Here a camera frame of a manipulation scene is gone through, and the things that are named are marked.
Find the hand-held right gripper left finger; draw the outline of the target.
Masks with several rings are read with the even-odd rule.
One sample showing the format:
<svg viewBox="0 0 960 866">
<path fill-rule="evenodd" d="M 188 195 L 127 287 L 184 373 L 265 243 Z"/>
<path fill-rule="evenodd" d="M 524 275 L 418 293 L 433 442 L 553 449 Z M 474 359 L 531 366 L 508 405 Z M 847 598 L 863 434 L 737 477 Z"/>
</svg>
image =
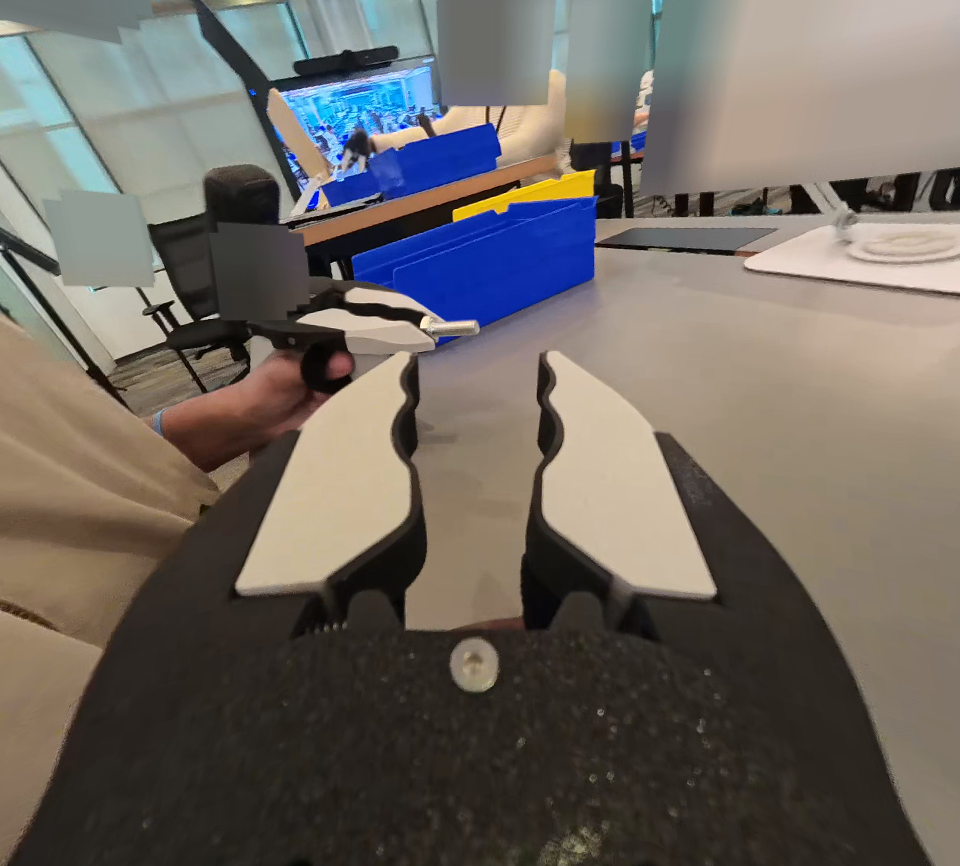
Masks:
<svg viewBox="0 0 960 866">
<path fill-rule="evenodd" d="M 400 626 L 427 552 L 418 447 L 418 358 L 399 352 L 330 398 L 299 429 L 235 580 L 239 599 L 305 596 L 345 623 L 355 597 L 383 596 Z"/>
</svg>

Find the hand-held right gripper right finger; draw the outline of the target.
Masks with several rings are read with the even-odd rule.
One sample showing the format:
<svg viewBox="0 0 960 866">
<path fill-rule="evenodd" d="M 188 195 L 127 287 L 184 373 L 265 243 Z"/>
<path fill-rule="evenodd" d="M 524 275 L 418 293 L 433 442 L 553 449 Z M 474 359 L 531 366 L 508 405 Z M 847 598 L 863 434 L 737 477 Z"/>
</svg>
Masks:
<svg viewBox="0 0 960 866">
<path fill-rule="evenodd" d="M 547 630 L 575 596 L 588 620 L 663 633 L 654 614 L 716 613 L 717 584 L 657 432 L 556 349 L 537 360 L 536 443 L 523 552 L 523 622 Z"/>
</svg>

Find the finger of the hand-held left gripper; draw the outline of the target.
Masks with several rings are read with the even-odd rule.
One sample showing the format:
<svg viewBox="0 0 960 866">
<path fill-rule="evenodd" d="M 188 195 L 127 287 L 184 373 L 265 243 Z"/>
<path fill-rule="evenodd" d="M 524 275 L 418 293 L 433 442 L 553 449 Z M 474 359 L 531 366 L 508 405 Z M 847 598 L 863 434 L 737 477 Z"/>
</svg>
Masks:
<svg viewBox="0 0 960 866">
<path fill-rule="evenodd" d="M 433 316 L 405 307 L 329 307 L 298 317 L 311 328 L 339 331 L 347 350 L 360 356 L 390 356 L 396 353 L 432 352 L 436 340 L 423 328 Z"/>
<path fill-rule="evenodd" d="M 424 319 L 426 308 L 389 288 L 331 288 L 318 294 L 318 311 L 340 310 L 375 319 Z"/>
</svg>

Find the silver hex bolt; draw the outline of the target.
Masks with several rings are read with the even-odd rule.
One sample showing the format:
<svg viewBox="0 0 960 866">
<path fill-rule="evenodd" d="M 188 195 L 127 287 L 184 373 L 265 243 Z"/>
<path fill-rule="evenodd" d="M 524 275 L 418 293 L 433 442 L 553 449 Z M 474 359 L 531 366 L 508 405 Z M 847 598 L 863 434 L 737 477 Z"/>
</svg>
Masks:
<svg viewBox="0 0 960 866">
<path fill-rule="evenodd" d="M 424 316 L 419 324 L 420 331 L 435 344 L 441 341 L 473 337 L 479 334 L 481 326 L 477 320 L 439 320 Z"/>
</svg>

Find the blue divided plastic bin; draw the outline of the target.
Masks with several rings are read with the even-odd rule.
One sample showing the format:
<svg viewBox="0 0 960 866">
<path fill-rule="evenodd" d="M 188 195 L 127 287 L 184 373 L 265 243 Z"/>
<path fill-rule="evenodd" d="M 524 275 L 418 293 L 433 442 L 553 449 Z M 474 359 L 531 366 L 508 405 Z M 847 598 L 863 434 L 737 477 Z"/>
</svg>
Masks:
<svg viewBox="0 0 960 866">
<path fill-rule="evenodd" d="M 355 280 L 443 319 L 507 318 L 594 279 L 596 198 L 511 203 L 354 255 Z"/>
</svg>

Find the person's left hand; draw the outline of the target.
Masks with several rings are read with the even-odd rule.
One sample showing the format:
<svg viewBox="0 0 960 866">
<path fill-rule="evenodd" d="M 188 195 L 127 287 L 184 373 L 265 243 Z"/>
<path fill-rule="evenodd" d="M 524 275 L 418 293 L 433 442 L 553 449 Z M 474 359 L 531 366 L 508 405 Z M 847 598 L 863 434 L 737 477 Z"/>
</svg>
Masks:
<svg viewBox="0 0 960 866">
<path fill-rule="evenodd" d="M 300 428 L 329 398 L 307 387 L 300 356 L 275 351 L 240 382 L 171 406 L 170 444 L 209 474 Z"/>
</svg>

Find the wooden document stand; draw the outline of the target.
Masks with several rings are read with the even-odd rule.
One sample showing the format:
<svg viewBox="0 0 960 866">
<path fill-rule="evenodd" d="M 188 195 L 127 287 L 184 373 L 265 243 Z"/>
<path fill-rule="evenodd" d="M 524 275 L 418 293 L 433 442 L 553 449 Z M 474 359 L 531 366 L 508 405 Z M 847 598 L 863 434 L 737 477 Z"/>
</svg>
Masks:
<svg viewBox="0 0 960 866">
<path fill-rule="evenodd" d="M 307 132 L 282 93 L 271 86 L 267 94 L 267 116 L 286 149 L 310 183 L 321 187 L 330 180 L 332 167 L 316 142 Z"/>
</svg>

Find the flat screen monitor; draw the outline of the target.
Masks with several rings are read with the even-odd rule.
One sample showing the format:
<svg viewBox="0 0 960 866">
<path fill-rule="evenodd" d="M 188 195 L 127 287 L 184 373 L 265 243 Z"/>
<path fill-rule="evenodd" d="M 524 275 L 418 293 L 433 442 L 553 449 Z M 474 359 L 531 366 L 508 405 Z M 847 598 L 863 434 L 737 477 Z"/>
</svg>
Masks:
<svg viewBox="0 0 960 866">
<path fill-rule="evenodd" d="M 292 110 L 318 151 L 339 165 L 356 128 L 384 135 L 420 128 L 419 118 L 442 117 L 435 56 L 406 58 L 376 69 L 340 77 L 277 80 Z"/>
</svg>

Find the black video bar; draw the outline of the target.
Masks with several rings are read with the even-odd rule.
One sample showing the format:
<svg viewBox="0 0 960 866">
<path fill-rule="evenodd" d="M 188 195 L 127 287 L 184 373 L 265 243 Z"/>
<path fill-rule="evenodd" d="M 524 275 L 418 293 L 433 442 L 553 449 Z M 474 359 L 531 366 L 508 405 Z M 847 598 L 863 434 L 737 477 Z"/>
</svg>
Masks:
<svg viewBox="0 0 960 866">
<path fill-rule="evenodd" d="M 328 56 L 310 57 L 293 63 L 298 77 L 346 77 L 356 73 L 390 67 L 400 56 L 395 45 L 362 50 L 346 49 Z"/>
</svg>

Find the yellow plastic bin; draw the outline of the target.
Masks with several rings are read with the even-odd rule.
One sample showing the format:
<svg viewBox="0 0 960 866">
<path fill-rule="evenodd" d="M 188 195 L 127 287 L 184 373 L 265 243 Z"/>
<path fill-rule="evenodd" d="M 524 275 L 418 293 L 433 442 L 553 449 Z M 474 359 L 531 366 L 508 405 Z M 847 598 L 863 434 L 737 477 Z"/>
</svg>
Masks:
<svg viewBox="0 0 960 866">
<path fill-rule="evenodd" d="M 594 179 L 595 170 L 588 169 L 513 188 L 505 193 L 458 207 L 451 214 L 452 222 L 470 219 L 486 212 L 504 213 L 512 204 L 591 198 L 594 196 Z"/>
</svg>

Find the black desk mat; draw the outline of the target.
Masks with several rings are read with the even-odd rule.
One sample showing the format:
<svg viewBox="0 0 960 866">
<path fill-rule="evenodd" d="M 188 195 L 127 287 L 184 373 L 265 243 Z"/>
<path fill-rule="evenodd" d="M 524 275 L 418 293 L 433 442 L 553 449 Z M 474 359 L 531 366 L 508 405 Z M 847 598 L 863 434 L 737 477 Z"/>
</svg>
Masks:
<svg viewBox="0 0 960 866">
<path fill-rule="evenodd" d="M 754 226 L 635 226 L 597 240 L 595 247 L 735 257 L 775 231 Z"/>
</svg>

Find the instruction board on white stand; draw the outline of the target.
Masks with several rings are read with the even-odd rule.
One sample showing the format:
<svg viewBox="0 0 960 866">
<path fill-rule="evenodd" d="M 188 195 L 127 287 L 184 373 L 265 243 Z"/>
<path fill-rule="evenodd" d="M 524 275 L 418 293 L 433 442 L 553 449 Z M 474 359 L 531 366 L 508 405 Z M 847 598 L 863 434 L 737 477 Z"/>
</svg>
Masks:
<svg viewBox="0 0 960 866">
<path fill-rule="evenodd" d="M 758 275 L 957 298 L 958 227 L 958 211 L 864 213 L 845 242 L 829 215 L 785 216 L 764 246 L 745 258 L 744 268 Z M 939 235 L 951 244 L 934 259 L 871 251 L 884 240 L 908 234 Z"/>
</svg>

